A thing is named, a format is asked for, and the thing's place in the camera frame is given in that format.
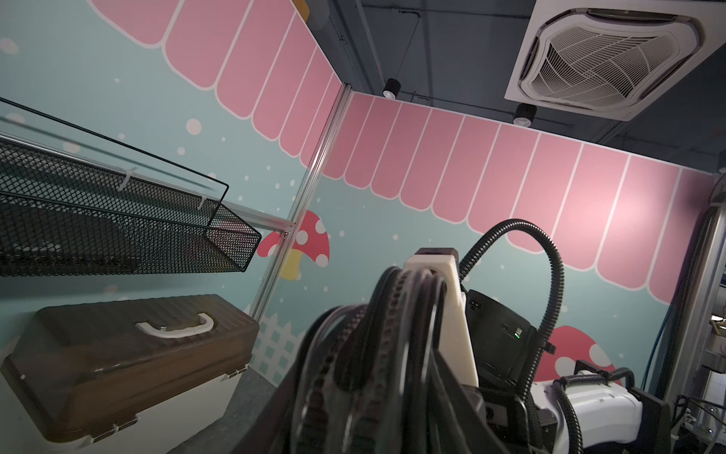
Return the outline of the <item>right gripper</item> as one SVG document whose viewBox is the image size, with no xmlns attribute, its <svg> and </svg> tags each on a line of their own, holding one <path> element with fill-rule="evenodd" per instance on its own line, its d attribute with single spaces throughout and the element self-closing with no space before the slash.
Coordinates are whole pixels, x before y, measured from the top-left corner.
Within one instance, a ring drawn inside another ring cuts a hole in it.
<svg viewBox="0 0 726 454">
<path fill-rule="evenodd" d="M 501 302 L 471 289 L 465 315 L 487 424 L 509 444 L 544 448 L 531 385 L 553 331 L 553 302 L 548 301 L 535 327 Z"/>
</svg>

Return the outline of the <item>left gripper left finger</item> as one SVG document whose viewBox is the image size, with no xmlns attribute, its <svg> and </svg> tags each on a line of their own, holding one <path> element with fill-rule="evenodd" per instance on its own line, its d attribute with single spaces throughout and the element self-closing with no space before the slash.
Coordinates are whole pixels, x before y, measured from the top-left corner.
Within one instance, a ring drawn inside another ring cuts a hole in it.
<svg viewBox="0 0 726 454">
<path fill-rule="evenodd" d="M 280 386 L 242 440 L 234 454 L 289 454 L 292 414 L 300 378 L 298 361 L 292 363 Z"/>
</svg>

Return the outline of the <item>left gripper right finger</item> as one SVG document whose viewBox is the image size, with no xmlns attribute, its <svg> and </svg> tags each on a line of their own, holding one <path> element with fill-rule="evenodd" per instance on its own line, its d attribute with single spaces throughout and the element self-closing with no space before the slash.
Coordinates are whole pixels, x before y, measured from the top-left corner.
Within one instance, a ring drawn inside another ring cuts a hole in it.
<svg viewBox="0 0 726 454">
<path fill-rule="evenodd" d="M 432 357 L 431 378 L 439 407 L 438 418 L 444 429 L 442 449 L 457 453 L 508 453 L 506 446 L 478 415 L 442 354 L 434 350 Z"/>
</svg>

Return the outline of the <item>black round pouch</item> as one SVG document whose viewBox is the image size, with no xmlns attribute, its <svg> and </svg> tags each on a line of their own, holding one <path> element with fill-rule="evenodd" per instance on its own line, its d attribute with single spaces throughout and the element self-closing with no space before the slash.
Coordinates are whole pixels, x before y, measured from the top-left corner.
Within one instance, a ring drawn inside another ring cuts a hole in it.
<svg viewBox="0 0 726 454">
<path fill-rule="evenodd" d="M 391 267 L 370 302 L 323 317 L 301 363 L 293 453 L 425 453 L 429 363 L 446 283 Z"/>
</svg>

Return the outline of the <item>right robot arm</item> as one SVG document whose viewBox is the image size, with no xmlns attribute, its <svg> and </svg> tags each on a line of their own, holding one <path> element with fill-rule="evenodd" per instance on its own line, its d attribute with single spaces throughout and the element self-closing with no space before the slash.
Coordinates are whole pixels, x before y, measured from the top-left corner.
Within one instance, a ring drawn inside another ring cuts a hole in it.
<svg viewBox="0 0 726 454">
<path fill-rule="evenodd" d="M 533 325 L 495 298 L 466 291 L 466 321 L 478 387 L 471 395 L 502 453 L 667 453 L 670 410 L 616 368 L 599 345 L 574 327 L 557 327 L 565 265 L 552 239 L 523 219 L 486 232 L 459 263 L 465 278 L 492 246 L 523 232 L 550 266 L 548 302 Z"/>
</svg>

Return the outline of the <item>brown lidded storage box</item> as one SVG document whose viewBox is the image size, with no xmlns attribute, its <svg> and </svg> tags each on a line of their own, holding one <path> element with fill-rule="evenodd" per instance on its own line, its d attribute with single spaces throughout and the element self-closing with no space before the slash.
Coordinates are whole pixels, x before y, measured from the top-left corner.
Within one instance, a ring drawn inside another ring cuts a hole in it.
<svg viewBox="0 0 726 454">
<path fill-rule="evenodd" d="M 258 332 L 215 294 L 42 308 L 1 362 L 1 449 L 169 452 L 225 414 Z"/>
</svg>

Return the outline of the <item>black ceiling spotlight right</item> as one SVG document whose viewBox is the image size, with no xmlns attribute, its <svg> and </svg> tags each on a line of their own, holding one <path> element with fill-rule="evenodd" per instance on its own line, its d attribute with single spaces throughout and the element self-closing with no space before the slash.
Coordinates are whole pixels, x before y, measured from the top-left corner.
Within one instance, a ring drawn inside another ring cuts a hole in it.
<svg viewBox="0 0 726 454">
<path fill-rule="evenodd" d="M 537 114 L 537 107 L 532 104 L 520 103 L 512 116 L 512 123 L 516 126 L 529 128 Z"/>
</svg>

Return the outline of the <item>black ceiling spotlight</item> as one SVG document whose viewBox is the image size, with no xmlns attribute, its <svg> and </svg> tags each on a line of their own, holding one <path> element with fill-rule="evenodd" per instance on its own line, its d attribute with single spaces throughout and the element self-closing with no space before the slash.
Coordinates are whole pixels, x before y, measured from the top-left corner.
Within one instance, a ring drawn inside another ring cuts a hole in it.
<svg viewBox="0 0 726 454">
<path fill-rule="evenodd" d="M 512 123 L 516 126 L 529 128 L 537 114 L 537 107 L 532 104 L 520 103 L 512 116 Z"/>
<path fill-rule="evenodd" d="M 387 100 L 396 100 L 399 96 L 400 90 L 400 81 L 395 78 L 389 78 L 386 80 L 382 94 L 384 98 L 387 98 Z"/>
</svg>

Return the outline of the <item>black ceiling spotlight left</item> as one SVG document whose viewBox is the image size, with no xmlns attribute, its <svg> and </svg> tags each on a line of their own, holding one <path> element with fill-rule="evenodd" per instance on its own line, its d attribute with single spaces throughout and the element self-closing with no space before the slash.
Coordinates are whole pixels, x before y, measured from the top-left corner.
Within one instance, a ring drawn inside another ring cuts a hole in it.
<svg viewBox="0 0 726 454">
<path fill-rule="evenodd" d="M 384 98 L 387 98 L 387 100 L 396 100 L 399 96 L 400 90 L 400 81 L 395 78 L 389 78 L 386 80 L 382 94 Z"/>
</svg>

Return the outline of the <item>black box in basket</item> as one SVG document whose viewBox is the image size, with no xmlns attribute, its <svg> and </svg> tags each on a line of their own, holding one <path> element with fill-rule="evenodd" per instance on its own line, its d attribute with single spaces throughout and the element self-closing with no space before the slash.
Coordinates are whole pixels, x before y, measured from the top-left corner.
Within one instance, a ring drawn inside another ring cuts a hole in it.
<svg viewBox="0 0 726 454">
<path fill-rule="evenodd" d="M 1 205 L 1 275 L 130 274 L 141 253 L 104 217 Z"/>
</svg>

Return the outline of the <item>ceiling air conditioner vent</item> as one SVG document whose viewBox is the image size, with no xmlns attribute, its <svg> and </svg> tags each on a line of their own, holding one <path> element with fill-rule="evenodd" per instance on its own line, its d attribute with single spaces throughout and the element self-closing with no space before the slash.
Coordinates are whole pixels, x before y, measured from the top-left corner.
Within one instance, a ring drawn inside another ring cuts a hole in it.
<svg viewBox="0 0 726 454">
<path fill-rule="evenodd" d="M 718 1 L 538 1 L 505 98 L 628 122 L 724 43 Z"/>
</svg>

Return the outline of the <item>black mesh wall basket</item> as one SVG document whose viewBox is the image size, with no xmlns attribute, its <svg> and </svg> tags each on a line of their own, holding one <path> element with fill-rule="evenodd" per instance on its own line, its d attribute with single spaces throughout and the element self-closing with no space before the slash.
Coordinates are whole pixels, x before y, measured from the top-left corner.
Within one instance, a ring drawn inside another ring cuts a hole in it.
<svg viewBox="0 0 726 454">
<path fill-rule="evenodd" d="M 262 236 L 224 203 L 227 183 L 138 147 L 104 161 L 1 138 L 1 205 L 92 214 L 141 253 L 130 274 L 245 272 Z"/>
</svg>

